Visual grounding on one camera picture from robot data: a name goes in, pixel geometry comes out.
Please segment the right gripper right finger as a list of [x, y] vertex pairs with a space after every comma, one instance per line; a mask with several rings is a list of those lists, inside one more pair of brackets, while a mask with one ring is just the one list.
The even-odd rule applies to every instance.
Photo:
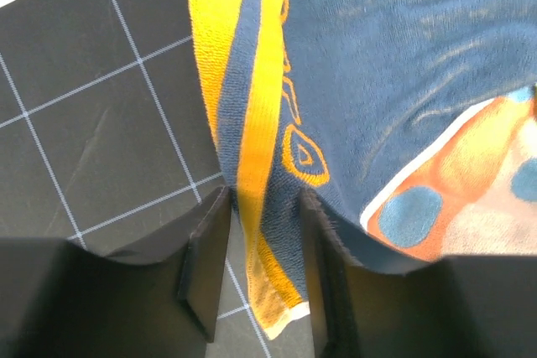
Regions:
[[300, 193], [318, 357], [533, 357], [536, 260], [408, 257]]

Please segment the colourful patterned towel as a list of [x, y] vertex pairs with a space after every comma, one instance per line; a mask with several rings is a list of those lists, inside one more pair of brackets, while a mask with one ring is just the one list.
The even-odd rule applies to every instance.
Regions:
[[369, 235], [367, 205], [462, 113], [536, 88], [536, 0], [189, 8], [211, 135], [244, 233], [248, 299], [270, 339], [310, 312], [301, 189]]

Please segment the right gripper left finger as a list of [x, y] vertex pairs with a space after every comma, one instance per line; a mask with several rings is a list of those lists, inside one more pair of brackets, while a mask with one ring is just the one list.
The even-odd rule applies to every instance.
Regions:
[[230, 222], [229, 191], [218, 187], [106, 256], [61, 239], [2, 239], [2, 356], [204, 356]]

